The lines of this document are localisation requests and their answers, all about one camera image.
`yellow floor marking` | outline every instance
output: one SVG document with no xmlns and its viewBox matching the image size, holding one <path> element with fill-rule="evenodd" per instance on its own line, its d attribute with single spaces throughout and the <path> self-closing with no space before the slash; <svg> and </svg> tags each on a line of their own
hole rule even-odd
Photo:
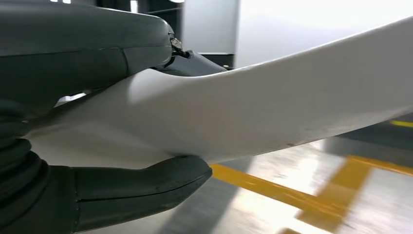
<svg viewBox="0 0 413 234">
<path fill-rule="evenodd" d="M 333 202 L 334 206 L 340 208 L 339 212 L 336 215 L 329 215 L 317 210 L 303 211 L 298 214 L 297 219 L 314 227 L 336 233 L 370 170 L 370 165 L 360 163 L 352 156 L 348 157 L 344 165 L 317 195 L 317 198 L 321 200 Z M 289 231 L 286 230 L 283 234 L 291 233 Z"/>
<path fill-rule="evenodd" d="M 394 163 L 383 162 L 383 161 L 379 161 L 376 159 L 370 159 L 370 158 L 365 158 L 365 157 L 351 156 L 351 158 L 355 161 L 358 161 L 366 165 L 370 165 L 371 167 L 374 167 L 374 168 L 379 168 L 379 169 L 383 169 L 387 171 L 392 171 L 392 172 L 397 172 L 397 173 L 413 176 L 413 169 L 410 167 L 403 167 L 403 166 L 396 165 Z"/>
<path fill-rule="evenodd" d="M 392 125 L 397 125 L 397 126 L 402 126 L 402 127 L 413 128 L 413 122 L 392 120 L 392 121 L 390 121 L 390 123 L 391 123 Z"/>
<path fill-rule="evenodd" d="M 248 189 L 302 210 L 296 219 L 336 233 L 372 168 L 413 176 L 413 168 L 358 156 L 348 156 L 342 167 L 317 196 L 312 196 L 255 176 L 219 165 L 211 165 L 213 177 Z M 282 234 L 297 234 L 285 229 Z"/>
<path fill-rule="evenodd" d="M 255 176 L 219 165 L 211 165 L 213 177 L 229 184 L 248 189 L 263 196 L 278 200 L 306 211 L 318 211 L 327 216 L 341 213 L 340 207 L 323 198 L 318 198 L 300 191 L 275 184 Z"/>
</svg>

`white wall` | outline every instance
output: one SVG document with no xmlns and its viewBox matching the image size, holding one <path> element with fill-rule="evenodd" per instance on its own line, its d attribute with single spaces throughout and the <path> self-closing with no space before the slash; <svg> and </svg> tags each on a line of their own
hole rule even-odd
<svg viewBox="0 0 413 234">
<path fill-rule="evenodd" d="M 281 58 L 413 15 L 411 0 L 240 0 L 236 67 Z"/>
<path fill-rule="evenodd" d="M 235 52 L 239 0 L 186 0 L 182 20 L 185 49 Z"/>
</svg>

